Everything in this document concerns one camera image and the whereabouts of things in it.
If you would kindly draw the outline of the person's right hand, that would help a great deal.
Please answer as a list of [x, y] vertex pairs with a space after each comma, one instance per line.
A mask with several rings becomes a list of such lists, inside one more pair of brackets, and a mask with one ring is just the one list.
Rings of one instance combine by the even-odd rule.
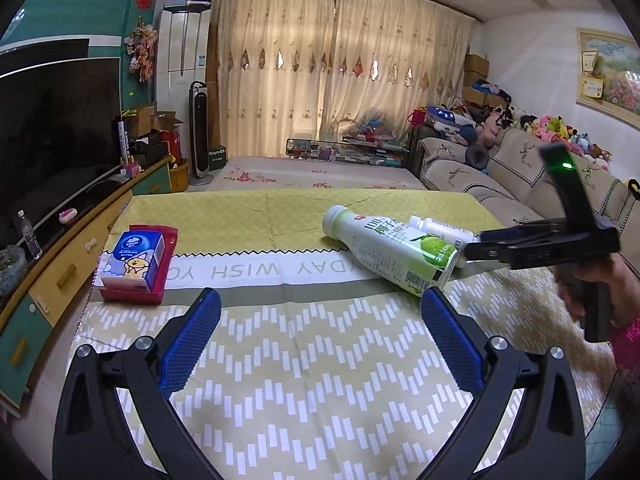
[[[552, 271], [558, 295], [564, 302], [573, 322], [585, 316], [584, 306], [567, 288], [557, 270]], [[639, 315], [639, 279], [626, 265], [620, 254], [608, 255], [605, 259], [578, 266], [574, 277], [587, 282], [600, 282], [608, 285], [611, 294], [611, 324], [616, 330], [634, 322]]]

